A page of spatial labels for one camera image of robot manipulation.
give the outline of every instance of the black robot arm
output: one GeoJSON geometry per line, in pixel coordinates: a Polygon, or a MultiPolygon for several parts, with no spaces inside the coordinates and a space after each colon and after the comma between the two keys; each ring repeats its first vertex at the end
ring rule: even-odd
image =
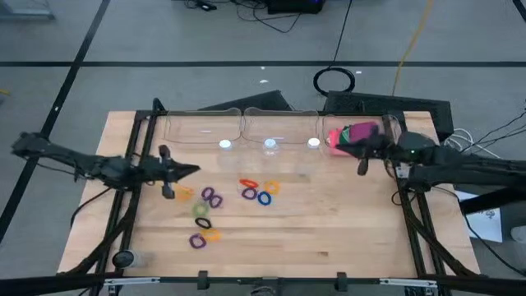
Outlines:
{"type": "Polygon", "coordinates": [[[85,155],[51,143],[39,133],[22,133],[12,145],[12,153],[24,159],[30,157],[49,158],[74,169],[76,177],[98,179],[104,185],[127,190],[139,183],[164,182],[163,196],[174,198],[170,184],[200,168],[194,164],[180,164],[170,157],[167,146],[159,147],[160,157],[145,155],[140,165],[134,165],[121,156],[85,155]]]}
{"type": "Polygon", "coordinates": [[[428,191],[440,183],[507,187],[526,184],[526,161],[463,155],[414,132],[403,133],[396,144],[386,135],[374,132],[368,139],[336,147],[361,159],[360,175],[367,172],[369,158],[408,164],[409,171],[399,178],[405,187],[416,191],[428,191]]]}

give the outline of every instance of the black floor stripe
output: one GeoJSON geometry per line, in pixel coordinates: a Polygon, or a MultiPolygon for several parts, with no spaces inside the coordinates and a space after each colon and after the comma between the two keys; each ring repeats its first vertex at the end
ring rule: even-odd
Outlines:
{"type": "MultiPolygon", "coordinates": [[[[332,61],[0,62],[0,67],[326,67],[332,61]]],[[[336,61],[340,67],[397,67],[398,61],[336,61]]],[[[526,62],[405,62],[404,67],[526,67],[526,62]]]]}
{"type": "Polygon", "coordinates": [[[0,67],[71,67],[73,62],[0,62],[0,67]]]}
{"type": "Polygon", "coordinates": [[[515,4],[515,7],[517,7],[517,10],[519,11],[520,16],[523,17],[523,20],[526,21],[526,8],[524,8],[522,1],[513,0],[513,4],[515,4]]]}
{"type": "MultiPolygon", "coordinates": [[[[95,18],[91,22],[91,26],[85,35],[84,41],[82,42],[82,45],[75,56],[75,61],[73,61],[73,64],[71,65],[69,72],[67,73],[66,80],[62,84],[62,87],[58,92],[57,98],[55,99],[55,102],[53,103],[53,106],[49,111],[48,117],[46,118],[46,121],[42,126],[42,129],[40,130],[40,132],[43,133],[45,136],[49,136],[49,134],[53,130],[53,126],[57,121],[57,117],[60,114],[62,105],[66,101],[67,94],[72,88],[76,74],[81,68],[81,63],[82,61],[84,61],[84,58],[91,45],[91,41],[93,40],[95,33],[99,28],[100,22],[102,21],[106,9],[108,8],[109,2],[110,0],[102,0],[102,2],[100,3],[99,10],[95,14],[95,18]]],[[[25,189],[27,188],[27,184],[30,181],[31,175],[35,171],[35,167],[38,161],[39,160],[36,158],[31,158],[29,161],[27,161],[25,163],[24,169],[22,170],[20,177],[18,178],[18,181],[16,181],[15,188],[13,189],[11,196],[9,197],[9,201],[7,201],[6,207],[4,208],[2,216],[0,217],[0,242],[3,240],[7,232],[7,228],[9,227],[9,224],[11,223],[11,220],[15,215],[16,208],[20,204],[25,189]]]]}

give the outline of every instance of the wooden table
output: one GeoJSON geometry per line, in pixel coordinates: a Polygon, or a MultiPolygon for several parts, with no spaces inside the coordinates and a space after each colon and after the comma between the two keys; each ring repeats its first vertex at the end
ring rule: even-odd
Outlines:
{"type": "MultiPolygon", "coordinates": [[[[405,116],[409,131],[436,138],[429,113],[408,112],[405,116]]],[[[134,112],[108,115],[97,154],[124,154],[133,117],[134,112]]],[[[341,125],[379,120],[333,119],[341,121],[341,125]]],[[[292,146],[269,160],[255,141],[239,145],[235,141],[234,150],[225,154],[216,145],[199,148],[166,141],[166,120],[167,117],[158,119],[151,154],[157,155],[157,146],[165,144],[176,161],[200,165],[200,172],[180,182],[194,188],[196,195],[190,201],[166,200],[160,195],[160,187],[143,186],[131,249],[143,254],[147,265],[127,269],[125,275],[193,277],[198,271],[209,271],[212,277],[331,278],[343,271],[348,277],[358,278],[416,276],[402,209],[390,201],[396,184],[381,161],[370,161],[367,175],[360,177],[356,159],[328,155],[323,142],[321,152],[309,156],[303,148],[292,146]],[[244,177],[258,182],[278,180],[280,193],[270,206],[246,200],[240,197],[238,185],[238,179],[244,177]],[[201,190],[208,186],[224,197],[219,209],[210,210],[210,219],[222,238],[195,250],[188,243],[188,238],[199,231],[191,208],[201,199],[201,190]]],[[[227,118],[170,117],[171,123],[176,120],[186,129],[198,131],[212,126],[214,132],[235,134],[232,120],[221,123],[227,118]]],[[[304,120],[267,118],[265,125],[268,131],[294,136],[298,131],[309,132],[304,120]]],[[[324,120],[318,118],[315,124],[323,138],[324,120]]],[[[176,130],[172,127],[167,135],[173,136],[176,130]]],[[[259,128],[252,135],[261,136],[260,131],[259,128]]],[[[192,135],[191,130],[179,132],[192,135]]],[[[81,202],[103,189],[101,182],[88,182],[81,202]]],[[[108,192],[77,216],[59,271],[71,269],[102,239],[113,194],[108,192]]],[[[427,193],[427,200],[439,241],[466,267],[479,272],[458,202],[439,190],[427,193]]],[[[427,272],[432,273],[428,247],[423,240],[421,245],[427,272]]],[[[112,270],[110,262],[108,271],[112,270]]]]}

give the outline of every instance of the white paper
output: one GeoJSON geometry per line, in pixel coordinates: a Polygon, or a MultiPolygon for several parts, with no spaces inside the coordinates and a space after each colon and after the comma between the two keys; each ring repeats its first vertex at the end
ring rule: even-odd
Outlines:
{"type": "MultiPolygon", "coordinates": [[[[478,197],[478,195],[466,192],[457,191],[456,193],[461,201],[478,197]]],[[[470,214],[468,215],[468,221],[473,230],[475,230],[481,238],[491,240],[493,242],[502,243],[500,209],[483,210],[478,213],[470,214]]],[[[469,236],[472,238],[476,238],[475,234],[473,234],[471,230],[469,230],[469,236]]]]}

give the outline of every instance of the pink object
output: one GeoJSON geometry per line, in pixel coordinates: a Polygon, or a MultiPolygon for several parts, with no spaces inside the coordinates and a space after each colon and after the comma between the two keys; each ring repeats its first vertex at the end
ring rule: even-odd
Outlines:
{"type": "Polygon", "coordinates": [[[342,155],[342,156],[351,156],[349,153],[343,152],[336,149],[336,145],[339,144],[339,134],[343,131],[343,128],[336,128],[329,131],[329,146],[330,153],[332,155],[342,155]]]}
{"type": "Polygon", "coordinates": [[[376,123],[358,123],[351,127],[351,143],[367,139],[372,132],[372,128],[376,127],[376,123]]]}
{"type": "MultiPolygon", "coordinates": [[[[357,123],[351,126],[351,143],[354,143],[355,141],[360,141],[361,139],[367,139],[371,135],[371,131],[374,127],[376,127],[375,122],[368,122],[368,123],[357,123]]],[[[329,146],[330,146],[330,153],[332,155],[343,155],[343,156],[351,156],[349,153],[343,152],[341,150],[336,149],[336,145],[339,144],[339,134],[343,131],[343,128],[336,128],[329,131],[329,146]]]]}

